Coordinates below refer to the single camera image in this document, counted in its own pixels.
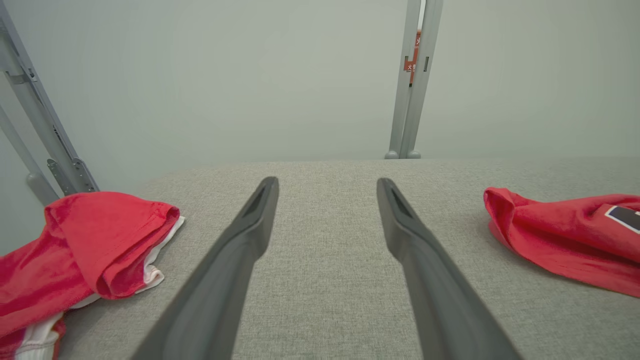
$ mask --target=red cloth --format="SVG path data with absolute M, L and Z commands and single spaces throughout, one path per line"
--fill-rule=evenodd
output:
M 488 188 L 484 205 L 493 235 L 523 258 L 554 274 L 640 297 L 640 197 L 538 202 Z
M 144 260 L 180 211 L 123 193 L 95 192 L 64 197 L 44 215 L 38 239 L 0 258 L 0 358 L 13 356 L 25 327 L 93 293 L 119 299 L 143 288 Z M 62 335 L 63 324 L 54 330 Z

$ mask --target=gray textured fabric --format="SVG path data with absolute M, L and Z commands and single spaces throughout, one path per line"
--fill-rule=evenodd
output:
M 527 359 L 640 354 L 640 300 L 550 274 L 490 234 L 487 186 L 541 201 L 640 193 L 640 159 L 249 163 L 168 175 L 137 195 L 187 221 L 156 264 L 166 279 L 66 317 L 63 359 L 130 356 L 249 194 L 280 178 L 271 242 L 256 263 L 234 354 L 416 358 L 402 269 L 388 253 L 376 180 L 392 178 Z

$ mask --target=metal pole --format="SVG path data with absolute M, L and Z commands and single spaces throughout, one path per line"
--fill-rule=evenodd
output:
M 27 149 L 27 145 L 24 145 L 22 138 L 18 135 L 9 117 L 4 112 L 4 109 L 2 109 L 2 106 L 0 106 L 0 129 L 2 129 L 4 135 L 9 139 L 9 142 L 15 149 L 15 152 L 18 153 L 18 156 L 20 156 L 20 159 L 22 159 L 24 165 L 27 166 L 27 170 L 29 171 L 26 178 L 27 185 L 31 188 L 31 191 L 36 195 L 42 206 L 47 206 L 58 200 L 58 195 L 40 171 L 40 167 L 38 167 L 29 149 Z
M 406 20 L 404 21 L 404 38 L 400 58 L 400 72 L 398 74 L 398 83 L 396 88 L 396 107 L 394 108 L 394 120 L 391 125 L 389 152 L 386 153 L 385 159 L 398 159 L 398 154 L 400 153 L 404 119 L 406 117 L 406 106 L 409 102 L 409 94 L 411 91 L 411 88 L 409 87 L 411 70 L 405 71 L 404 63 L 407 60 L 413 60 L 415 34 L 418 28 L 419 16 L 420 0 L 408 0 L 406 4 Z
M 95 180 L 87 166 L 78 157 L 53 109 L 4 5 L 4 0 L 0 0 L 0 35 L 2 35 L 0 41 L 10 42 L 9 46 L 0 47 L 0 51 L 4 51 L 3 56 L 5 58 L 13 56 L 15 58 L 13 62 L 18 63 L 23 70 L 17 76 L 7 74 L 9 82 L 45 148 L 56 162 L 57 171 L 62 172 L 62 175 L 68 179 L 67 190 L 70 192 L 98 191 Z
M 433 53 L 438 38 L 440 16 L 442 14 L 443 0 L 427 0 L 422 21 L 422 33 L 420 35 L 420 47 L 418 49 L 418 61 L 413 77 L 413 90 L 409 97 L 409 107 L 406 112 L 402 144 L 400 146 L 400 158 L 419 159 L 420 153 L 415 151 L 415 138 L 418 135 L 418 125 L 422 116 L 424 97 L 427 94 L 429 73 L 433 63 Z

